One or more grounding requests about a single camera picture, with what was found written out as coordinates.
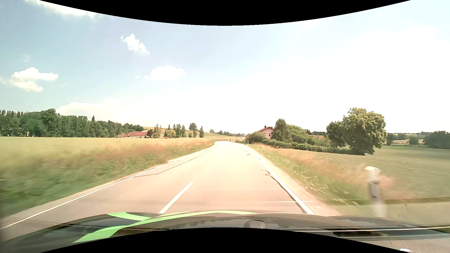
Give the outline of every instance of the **dry grass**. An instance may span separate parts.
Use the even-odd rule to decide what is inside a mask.
[[[3,211],[13,214],[213,144],[199,138],[0,137]]]

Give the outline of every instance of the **farmhouse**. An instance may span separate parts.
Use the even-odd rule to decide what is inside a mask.
[[[147,132],[130,132],[128,138],[144,138]]]
[[[271,140],[271,135],[272,132],[274,131],[273,127],[271,126],[264,126],[263,129],[258,130],[257,132],[260,132],[262,135],[264,135],[265,137],[269,138],[269,140]]]

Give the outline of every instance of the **distant field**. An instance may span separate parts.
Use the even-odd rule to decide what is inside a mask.
[[[383,146],[375,155],[355,156],[251,145],[323,201],[368,201],[366,166],[381,170],[385,199],[423,199],[450,196],[450,150]],[[367,215],[368,206],[339,206],[345,214]],[[450,203],[393,204],[392,218],[419,222],[450,222]]]
[[[213,144],[200,138],[0,137],[3,211],[13,214]]]

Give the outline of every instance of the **dashed white center line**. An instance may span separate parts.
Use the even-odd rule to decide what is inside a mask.
[[[165,211],[167,211],[168,209],[169,209],[169,207],[171,206],[171,205],[173,205],[173,203],[175,203],[175,201],[179,198],[179,197],[181,197],[181,195],[183,194],[183,193],[185,193],[185,191],[187,191],[188,189],[189,189],[189,187],[191,187],[191,185],[193,184],[194,182],[190,182],[183,190],[181,190],[181,192],[179,192],[178,194],[177,194],[177,196],[175,196],[163,209],[161,209],[161,211],[159,211],[159,213],[164,213]]]

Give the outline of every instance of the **road edge line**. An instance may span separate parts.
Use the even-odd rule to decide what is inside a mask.
[[[250,153],[252,153],[252,155],[254,157],[256,157],[256,159],[258,159],[258,161],[267,169],[267,171],[274,177],[274,179],[281,185],[281,187],[283,187],[283,189],[285,189],[288,194],[297,202],[298,205],[300,205],[300,207],[307,213],[307,214],[313,214],[316,215],[291,189],[289,189],[289,187],[283,183],[283,181],[281,181],[281,179],[279,179],[262,161],[261,159],[259,159],[251,150],[249,147],[247,147],[248,151],[250,151]]]
[[[64,203],[62,203],[62,204],[59,204],[59,205],[57,205],[57,206],[54,206],[54,207],[49,208],[49,209],[47,209],[47,210],[44,210],[44,211],[42,211],[42,212],[38,212],[38,213],[36,213],[36,214],[30,215],[30,216],[28,216],[28,217],[26,217],[26,218],[23,218],[23,219],[21,219],[21,220],[18,220],[18,221],[16,221],[16,222],[13,222],[13,223],[11,223],[11,224],[9,224],[9,225],[6,225],[6,226],[4,226],[4,227],[1,227],[0,230],[5,229],[5,228],[8,228],[8,227],[13,226],[13,225],[16,225],[16,224],[21,223],[21,222],[23,222],[23,221],[26,221],[26,220],[28,220],[28,219],[31,219],[31,218],[33,218],[33,217],[36,217],[36,216],[38,216],[38,215],[40,215],[40,214],[43,214],[43,213],[45,213],[45,212],[48,212],[48,211],[50,211],[50,210],[53,210],[53,209],[55,209],[55,208],[58,208],[58,207],[63,206],[63,205],[65,205],[65,204],[68,204],[68,203],[70,203],[70,202],[73,202],[73,201],[75,201],[75,200],[78,200],[78,199],[81,199],[81,198],[83,198],[83,197],[86,197],[86,196],[91,195],[91,194],[93,194],[93,193],[95,193],[95,192],[98,192],[98,191],[100,191],[100,190],[106,189],[106,188],[108,188],[108,187],[110,187],[110,186],[116,185],[116,184],[118,184],[118,183],[122,183],[123,181],[126,181],[126,180],[128,180],[128,179],[131,179],[131,178],[140,176],[140,175],[142,175],[142,174],[145,174],[145,173],[150,172],[150,171],[152,171],[152,170],[156,170],[156,169],[158,169],[158,168],[161,168],[161,167],[163,167],[163,166],[169,165],[169,164],[171,164],[171,163],[178,162],[178,161],[180,161],[180,160],[183,160],[183,159],[185,159],[185,158],[188,158],[188,157],[193,156],[193,155],[195,155],[195,154],[198,154],[198,153],[200,153],[200,152],[207,151],[207,150],[211,149],[212,147],[214,147],[215,145],[216,145],[216,144],[214,143],[213,146],[211,146],[211,147],[209,147],[209,148],[207,148],[207,149],[204,149],[204,150],[195,152],[195,153],[193,153],[193,154],[190,154],[189,156],[185,156],[185,157],[183,157],[183,158],[180,158],[180,159],[175,160],[175,161],[170,162],[170,163],[163,164],[163,165],[158,166],[158,167],[155,167],[155,168],[153,168],[153,169],[149,169],[149,170],[143,171],[143,172],[141,172],[141,173],[139,173],[139,174],[130,176],[130,177],[124,179],[124,180],[120,180],[120,181],[118,181],[118,182],[115,182],[115,183],[113,183],[113,184],[107,185],[107,186],[102,187],[102,188],[100,188],[100,189],[91,191],[91,192],[89,192],[89,193],[87,193],[87,194],[85,194],[85,195],[83,195],[83,196],[77,197],[77,198],[75,198],[75,199],[71,199],[71,200],[69,200],[69,201],[66,201],[66,202],[64,202]]]

